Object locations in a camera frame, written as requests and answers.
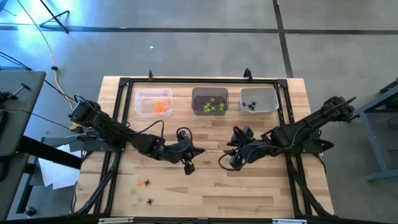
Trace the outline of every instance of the clear plastic container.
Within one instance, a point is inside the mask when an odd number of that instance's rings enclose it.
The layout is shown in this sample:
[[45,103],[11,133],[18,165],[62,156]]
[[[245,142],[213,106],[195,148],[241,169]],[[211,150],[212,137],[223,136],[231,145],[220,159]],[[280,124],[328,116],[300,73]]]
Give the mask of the clear plastic container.
[[143,118],[173,114],[173,93],[170,88],[142,89],[136,92],[135,110]]
[[[205,105],[208,103],[210,107],[214,107],[214,111],[205,111]],[[192,90],[192,109],[195,115],[225,115],[228,110],[228,90],[226,88],[195,87]]]
[[271,114],[279,108],[273,87],[243,88],[239,105],[242,115]]

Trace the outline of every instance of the wooden tabletop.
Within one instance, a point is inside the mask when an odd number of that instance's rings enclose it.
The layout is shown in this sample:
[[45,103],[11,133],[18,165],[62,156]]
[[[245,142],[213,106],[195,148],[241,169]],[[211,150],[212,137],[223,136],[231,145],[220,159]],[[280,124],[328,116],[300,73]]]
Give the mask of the wooden tabletop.
[[[112,115],[120,77],[104,77],[98,103],[102,110]],[[288,79],[290,99],[296,121],[310,114],[304,80]],[[197,116],[191,108],[192,88],[196,86],[225,87],[229,92],[229,110],[225,116]],[[140,155],[130,144],[122,155],[119,166],[112,216],[130,217],[223,217],[223,218],[275,218],[294,217],[292,198],[284,155],[265,157],[246,165],[240,172],[220,168],[217,160],[222,150],[231,149],[226,143],[231,139],[232,127],[249,126],[254,137],[279,125],[277,113],[265,116],[242,116],[239,110],[239,92],[242,88],[270,86],[266,84],[230,83],[134,83],[128,121],[131,128],[140,131],[158,119],[165,122],[166,144],[176,143],[175,131],[181,126],[192,130],[193,143],[206,152],[194,160],[196,171],[185,175],[183,165],[155,161]],[[143,88],[171,88],[173,115],[160,118],[141,118],[134,111],[135,94]],[[122,100],[119,118],[124,108]],[[147,133],[160,134],[161,124]],[[98,185],[104,152],[95,152],[83,163],[76,188],[78,210],[88,200]],[[333,213],[325,171],[313,155],[303,154],[307,184],[324,208]],[[228,158],[222,160],[228,166]],[[137,181],[149,179],[151,184],[137,186]],[[108,186],[102,201],[106,203]],[[300,208],[304,211],[301,191],[298,191]],[[153,199],[148,205],[146,200]]]

